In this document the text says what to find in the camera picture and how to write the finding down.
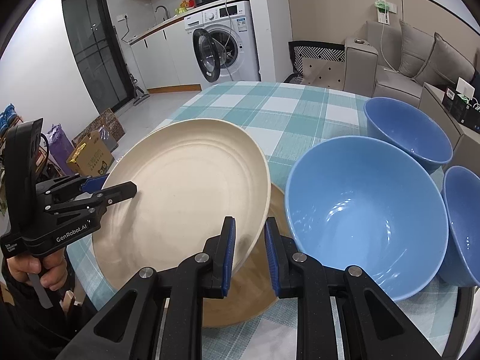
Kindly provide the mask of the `person's left hand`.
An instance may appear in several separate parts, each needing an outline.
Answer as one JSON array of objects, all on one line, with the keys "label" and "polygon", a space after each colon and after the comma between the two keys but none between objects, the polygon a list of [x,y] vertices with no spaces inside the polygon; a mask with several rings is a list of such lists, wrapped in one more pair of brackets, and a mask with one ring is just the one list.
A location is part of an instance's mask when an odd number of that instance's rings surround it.
[{"label": "person's left hand", "polygon": [[32,284],[29,274],[40,275],[41,271],[45,270],[40,278],[41,285],[52,291],[63,287],[68,278],[68,264],[64,257],[64,249],[48,255],[42,260],[30,254],[19,254],[15,257],[7,258],[7,267],[16,281],[29,285]]}]

